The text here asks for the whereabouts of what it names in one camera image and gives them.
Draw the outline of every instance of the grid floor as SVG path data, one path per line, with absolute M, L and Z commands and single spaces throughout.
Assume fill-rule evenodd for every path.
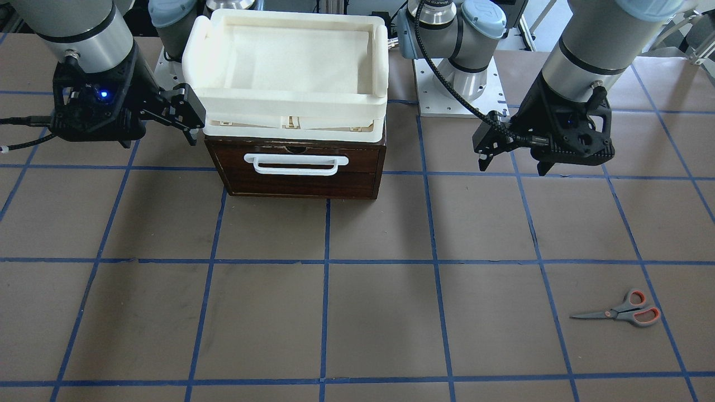
M 516 107 L 546 54 L 496 59 Z M 51 60 L 0 38 L 0 115 L 49 111 Z M 637 59 L 609 95 L 618 156 L 538 177 L 528 152 L 480 173 L 475 121 L 419 117 L 390 68 L 374 202 L 227 197 L 153 123 L 129 151 L 2 155 L 0 401 L 715 400 L 704 72 Z M 631 287 L 662 323 L 568 319 Z

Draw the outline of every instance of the blue tape line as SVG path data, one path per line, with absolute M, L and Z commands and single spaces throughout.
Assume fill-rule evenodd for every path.
M 689 371 L 691 377 L 715 377 L 715 371 Z
M 38 139 L 42 138 L 47 134 L 47 129 L 44 128 L 40 132 Z M 15 185 L 12 187 L 12 190 L 10 190 L 10 194 L 7 196 L 7 200 L 5 200 L 5 204 L 2 207 L 2 210 L 0 210 L 0 222 L 2 222 L 3 218 L 5 217 L 5 214 L 7 213 L 7 210 L 10 208 L 10 204 L 12 203 L 13 198 L 15 198 L 15 194 L 17 194 L 17 190 L 20 188 L 20 184 L 22 183 L 22 180 L 25 178 L 25 173 L 27 173 L 27 169 L 32 163 L 32 158 L 35 157 L 35 153 L 37 152 L 37 147 L 38 145 L 35 145 L 32 147 L 32 151 L 30 151 L 30 155 L 27 156 L 27 160 L 25 161 L 25 165 L 22 167 L 22 171 L 20 172 L 20 175 L 17 177 L 17 180 L 15 181 Z
M 568 374 L 568 382 L 571 384 L 571 392 L 573 393 L 573 399 L 575 402 L 579 402 L 578 390 L 576 389 L 576 381 L 573 377 L 573 370 L 571 368 L 571 360 L 568 358 L 568 350 L 566 349 L 566 339 L 563 337 L 563 332 L 561 331 L 561 322 L 558 319 L 558 311 L 556 310 L 556 302 L 553 299 L 553 293 L 551 292 L 551 284 L 548 281 L 548 274 L 546 272 L 546 267 L 543 263 L 543 258 L 541 256 L 541 249 L 538 245 L 538 238 L 536 237 L 536 228 L 534 227 L 534 222 L 531 217 L 531 209 L 529 208 L 529 203 L 526 199 L 526 192 L 524 191 L 524 185 L 522 183 L 521 175 L 519 174 L 519 166 L 516 163 L 516 157 L 513 153 L 511 156 L 511 164 L 514 166 L 514 172 L 516 173 L 516 183 L 519 186 L 519 192 L 521 193 L 521 201 L 524 205 L 524 212 L 526 212 L 526 220 L 529 224 L 529 231 L 531 232 L 531 239 L 534 245 L 534 252 L 536 253 L 536 258 L 538 259 L 539 269 L 541 270 L 541 277 L 543 278 L 543 284 L 546 289 L 546 295 L 548 296 L 548 304 L 551 307 L 551 315 L 553 316 L 553 323 L 556 327 L 556 335 L 558 336 L 558 343 L 561 345 L 561 353 L 563 354 L 563 362 L 566 365 L 566 372 Z
M 303 386 L 317 385 L 318 378 L 258 378 L 246 380 L 194 380 L 194 386 Z
M 0 257 L 0 263 L 93 263 L 94 258 L 44 258 L 44 257 Z M 210 259 L 191 258 L 102 258 L 102 264 L 130 263 L 137 261 L 139 264 L 209 264 Z M 433 260 L 328 260 L 330 264 L 343 265 L 431 265 Z M 591 259 L 544 259 L 541 262 L 547 265 L 554 264 L 600 264 L 600 265 L 698 265 L 711 266 L 715 261 L 690 261 L 690 260 L 591 260 Z M 322 265 L 325 260 L 232 260 L 217 258 L 215 265 Z M 438 260 L 440 265 L 537 265 L 538 260 Z
M 575 374 L 578 380 L 603 380 L 609 378 L 683 378 L 679 371 L 654 371 L 645 373 L 582 373 Z
M 124 170 L 121 165 L 31 165 L 30 169 L 90 169 L 90 170 Z M 132 166 L 130 170 L 151 170 L 169 172 L 215 172 L 215 167 L 180 167 L 180 166 Z
M 440 264 L 437 256 L 437 240 L 435 238 L 435 223 L 432 214 L 432 199 L 430 197 L 430 180 L 427 174 L 427 157 L 425 152 L 425 141 L 422 131 L 422 119 L 417 117 L 417 135 L 420 140 L 420 157 L 422 162 L 423 183 L 425 186 L 425 201 L 427 202 L 427 221 L 430 228 L 430 244 L 432 247 L 432 264 L 435 271 L 435 289 L 437 293 L 437 307 L 440 314 L 440 328 L 442 330 L 442 344 L 445 353 L 445 365 L 447 368 L 447 379 L 449 385 L 450 401 L 456 402 L 457 396 L 454 389 L 454 380 L 452 372 L 452 354 L 449 349 L 449 337 L 447 334 L 447 320 L 445 319 L 444 299 L 442 297 L 442 279 L 440 277 Z
M 690 371 L 690 377 L 715 378 L 715 371 Z M 636 371 L 632 373 L 581 373 L 573 374 L 576 380 L 614 378 L 683 378 L 680 371 Z M 455 383 L 484 383 L 504 381 L 564 381 L 568 374 L 532 374 L 514 376 L 456 376 Z M 269 386 L 269 385 L 318 385 L 325 384 L 384 384 L 384 383 L 447 383 L 447 376 L 431 377 L 354 377 L 354 378 L 238 378 L 194 380 L 193 386 Z M 42 387 L 103 387 L 103 386 L 187 386 L 188 380 L 70 380 L 70 381 L 0 381 L 0 388 Z
M 217 258 L 217 264 L 275 264 L 275 265 L 289 265 L 289 264 L 304 264 L 304 265 L 322 265 L 325 260 L 232 260 L 229 258 Z
M 401 104 L 419 104 L 417 101 L 410 101 L 406 99 L 388 99 L 389 103 L 401 103 Z
M 32 165 L 30 169 L 73 169 L 73 170 L 126 170 L 121 165 Z
M 325 201 L 325 264 L 322 279 L 322 319 L 320 322 L 320 391 L 318 400 L 325 402 L 325 371 L 327 370 L 327 307 L 330 284 L 330 199 Z
M 36 258 L 36 257 L 2 257 L 0 263 L 94 263 L 96 258 Z
M 51 97 L 53 93 L 41 91 L 0 91 L 0 95 L 40 95 L 43 97 Z
M 2 168 L 18 169 L 25 165 L 21 164 L 0 164 Z M 88 170 L 123 170 L 125 166 L 119 165 L 30 165 L 29 169 L 88 169 Z M 152 170 L 152 171 L 173 171 L 173 172 L 215 172 L 213 167 L 165 167 L 165 166 L 132 166 L 131 170 Z M 421 176 L 421 171 L 384 171 L 384 175 L 405 175 Z M 427 172 L 429 176 L 482 176 L 482 177 L 516 177 L 515 173 L 509 172 Z M 536 173 L 521 173 L 521 177 L 540 177 Z M 548 174 L 545 177 L 558 179 L 603 179 L 603 175 L 558 175 Z M 633 176 L 633 175 L 611 175 L 611 178 L 619 180 L 671 180 L 671 181 L 715 181 L 715 177 L 687 177 L 687 176 Z
M 449 377 L 353 377 L 353 378 L 329 378 L 329 384 L 396 384 L 396 383 L 448 383 Z
M 194 385 L 194 377 L 196 376 L 196 365 L 199 361 L 199 350 L 201 349 L 201 339 L 204 335 L 204 323 L 206 321 L 206 310 L 209 305 L 209 294 L 211 293 L 211 279 L 214 275 L 214 260 L 216 259 L 216 252 L 219 247 L 219 237 L 221 235 L 221 224 L 223 223 L 224 210 L 226 209 L 226 196 L 228 192 L 223 189 L 221 194 L 221 208 L 219 209 L 218 218 L 216 219 L 216 229 L 214 231 L 214 241 L 211 246 L 211 263 L 209 264 L 209 269 L 206 272 L 206 284 L 204 285 L 204 297 L 201 302 L 201 313 L 199 314 L 199 325 L 196 329 L 196 341 L 194 342 L 194 353 L 191 357 L 191 367 L 189 368 L 189 383 L 186 386 L 186 393 L 184 395 L 184 401 L 191 401 L 191 392 Z
M 133 170 L 161 170 L 168 172 L 216 172 L 215 167 L 183 167 L 183 166 L 137 166 Z
M 648 269 L 646 268 L 646 264 L 643 261 L 643 257 L 641 256 L 641 251 L 638 249 L 638 244 L 636 243 L 636 238 L 633 236 L 633 231 L 631 230 L 631 224 L 628 223 L 628 218 L 626 218 L 626 212 L 623 210 L 623 205 L 621 204 L 621 200 L 618 198 L 618 194 L 616 194 L 616 188 L 613 186 L 613 182 L 611 181 L 611 177 L 608 175 L 608 169 L 606 169 L 605 165 L 601 165 L 601 168 L 603 169 L 603 174 L 606 176 L 606 181 L 608 182 L 608 187 L 611 189 L 611 193 L 613 194 L 613 201 L 616 203 L 616 207 L 618 208 L 618 213 L 621 215 L 621 219 L 623 220 L 623 225 L 626 227 L 626 232 L 628 233 L 628 238 L 631 241 L 631 246 L 633 246 L 633 251 L 636 253 L 636 258 L 638 258 L 638 261 L 641 262 L 641 271 L 643 271 L 643 276 L 646 279 L 646 282 L 648 283 L 648 289 L 651 292 L 651 296 L 653 296 L 653 302 L 655 303 L 656 307 L 661 311 L 661 322 L 663 323 L 663 328 L 666 330 L 666 334 L 668 335 L 668 340 L 670 341 L 671 347 L 673 348 L 673 353 L 675 353 L 676 360 L 678 361 L 678 366 L 680 366 L 681 373 L 683 377 L 685 378 L 685 382 L 688 385 L 688 390 L 690 391 L 690 395 L 693 398 L 693 402 L 698 402 L 698 397 L 695 394 L 695 389 L 693 388 L 693 383 L 690 381 L 690 377 L 688 376 L 688 371 L 685 367 L 685 363 L 683 362 L 683 358 L 680 355 L 680 351 L 678 350 L 678 346 L 675 342 L 675 338 L 673 337 L 673 333 L 670 330 L 670 325 L 668 325 L 668 320 L 666 319 L 666 314 L 665 311 L 663 311 L 663 308 L 661 307 L 660 301 L 658 300 L 658 296 L 656 294 L 656 289 L 653 286 L 653 283 L 651 282 L 651 277 L 648 274 Z
M 210 264 L 210 259 L 199 258 L 196 260 L 185 258 L 140 258 L 139 264 Z
M 432 260 L 330 260 L 331 264 L 344 264 L 344 265 L 389 265 L 389 264 L 400 264 L 400 265 L 410 265 L 410 264 L 421 264 L 421 265 L 432 265 Z
M 568 380 L 568 374 L 532 374 L 521 376 L 461 376 L 455 381 L 463 383 L 487 383 L 503 381 L 563 381 Z
M 696 110 L 658 110 L 660 113 L 667 113 L 667 114 L 715 114 L 715 112 L 707 112 L 707 111 L 696 111 Z
M 666 122 L 665 122 L 665 120 L 663 120 L 663 116 L 661 115 L 660 111 L 658 111 L 658 107 L 656 106 L 656 103 L 653 101 L 653 97 L 651 97 L 651 94 L 648 92 L 648 89 L 646 88 L 646 85 L 643 83 L 641 76 L 638 74 L 638 71 L 636 70 L 636 66 L 631 65 L 631 69 L 633 70 L 633 73 L 636 75 L 638 83 L 641 85 L 641 87 L 643 88 L 643 91 L 646 93 L 646 96 L 648 97 L 648 101 L 651 103 L 651 106 L 656 111 L 656 115 L 658 116 L 658 121 L 660 121 L 661 126 L 663 127 L 663 130 L 666 132 L 666 135 L 668 136 L 668 140 L 673 145 L 673 149 L 675 150 L 675 153 L 678 155 L 678 159 L 680 159 L 680 162 L 683 164 L 685 173 L 687 173 L 688 177 L 690 177 L 690 179 L 693 183 L 693 186 L 695 187 L 695 191 L 698 193 L 698 196 L 700 197 L 700 200 L 702 201 L 703 206 L 705 207 L 705 210 L 708 212 L 708 215 L 710 215 L 710 220 L 713 223 L 715 223 L 715 215 L 713 214 L 712 210 L 710 209 L 708 202 L 705 200 L 705 197 L 703 196 L 703 192 L 700 190 L 700 187 L 698 186 L 698 182 L 695 181 L 695 179 L 693 178 L 693 174 L 691 173 L 690 168 L 688 168 L 688 164 L 685 162 L 685 158 L 683 157 L 683 154 L 681 154 L 680 149 L 678 149 L 678 145 L 675 143 L 675 139 L 671 135 L 670 130 L 668 129 L 668 126 L 666 126 Z
M 117 197 L 114 199 L 114 205 L 112 205 L 112 212 L 109 214 L 109 220 L 107 221 L 107 226 L 104 228 L 104 234 L 102 235 L 102 241 L 99 244 L 99 250 L 97 251 L 97 257 L 95 258 L 94 265 L 92 266 L 92 271 L 89 274 L 89 279 L 87 280 L 87 286 L 84 288 L 84 294 L 82 295 L 82 301 L 79 304 L 79 310 L 77 311 L 77 318 L 74 320 L 74 326 L 72 327 L 71 335 L 69 336 L 69 342 L 67 343 L 67 348 L 64 352 L 64 357 L 62 358 L 62 364 L 59 366 L 59 372 L 57 373 L 57 382 L 62 382 L 64 378 L 64 373 L 67 370 L 67 364 L 69 363 L 69 356 L 72 354 L 72 348 L 74 347 L 74 342 L 77 340 L 77 333 L 79 332 L 79 325 L 82 323 L 82 317 L 84 317 L 84 306 L 87 304 L 87 298 L 89 297 L 89 291 L 92 288 L 92 283 L 94 278 L 97 276 L 97 271 L 99 269 L 99 264 L 102 260 L 102 253 L 104 252 L 104 246 L 107 245 L 107 239 L 109 238 L 109 232 L 112 229 L 112 223 L 114 223 L 114 218 L 117 216 L 117 210 L 119 209 L 119 202 L 122 200 L 122 195 L 124 193 L 124 188 L 127 186 L 127 180 L 129 179 L 129 169 L 134 163 L 134 157 L 137 156 L 137 150 L 139 149 L 140 141 L 134 143 L 134 149 L 132 150 L 132 155 L 129 157 L 129 162 L 127 163 L 127 168 L 124 172 L 124 177 L 122 178 L 122 183 L 119 185 L 119 191 L 117 192 Z M 52 389 L 52 395 L 50 397 L 50 402 L 56 402 L 57 394 L 59 392 L 60 385 L 56 385 Z

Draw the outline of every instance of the silver cylinder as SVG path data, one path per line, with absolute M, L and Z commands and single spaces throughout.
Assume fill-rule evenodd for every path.
M 586 102 L 596 81 L 610 89 L 667 19 L 636 18 L 617 0 L 570 0 L 569 5 L 573 17 L 541 72 L 553 91 L 574 102 Z
M 409 0 L 407 8 L 414 17 L 420 0 Z M 427 0 L 420 12 L 420 21 L 427 25 L 449 24 L 457 15 L 457 6 L 451 0 Z
M 10 4 L 36 33 L 67 37 L 99 26 L 112 10 L 112 0 L 11 0 Z
M 584 63 L 602 69 L 631 65 L 665 22 L 637 19 L 615 0 L 572 1 L 571 7 L 573 16 L 561 34 L 563 44 Z
M 422 43 L 425 45 L 425 50 L 430 55 L 430 58 L 442 59 L 450 57 L 452 53 L 454 53 L 458 31 L 459 29 L 456 23 L 444 25 L 440 29 L 421 29 L 420 38 L 422 38 Z M 410 33 L 412 37 L 414 37 L 415 32 L 412 26 L 410 26 Z M 417 46 L 416 38 L 414 39 L 414 43 L 418 58 L 424 58 L 425 55 L 422 54 Z
M 114 12 L 109 26 L 87 39 L 72 43 L 46 37 L 42 39 L 60 62 L 64 61 L 67 51 L 78 53 L 79 66 L 90 74 L 116 67 L 127 57 L 134 45 L 132 33 L 119 12 Z
M 557 44 L 541 69 L 546 84 L 557 94 L 574 102 L 586 102 L 593 90 L 591 83 L 602 81 L 603 87 L 610 89 L 623 75 L 604 75 L 588 72 L 569 61 Z
M 206 8 L 209 11 L 218 9 L 248 10 L 253 7 L 255 0 L 207 0 Z
M 452 60 L 465 69 L 486 69 L 497 44 L 499 39 L 490 38 L 465 23 L 461 47 Z
M 469 102 L 473 102 L 479 98 L 487 86 L 488 70 L 478 73 L 464 72 L 456 69 L 447 59 L 442 60 L 438 69 L 445 79 L 447 79 L 447 82 L 452 85 L 452 88 Z M 452 94 L 442 85 L 439 79 L 436 76 L 433 77 L 433 79 L 440 93 L 451 98 Z

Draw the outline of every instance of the white plastic tray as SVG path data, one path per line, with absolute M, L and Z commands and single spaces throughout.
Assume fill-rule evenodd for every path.
M 378 142 L 387 29 L 369 16 L 220 9 L 194 23 L 184 78 L 206 135 Z

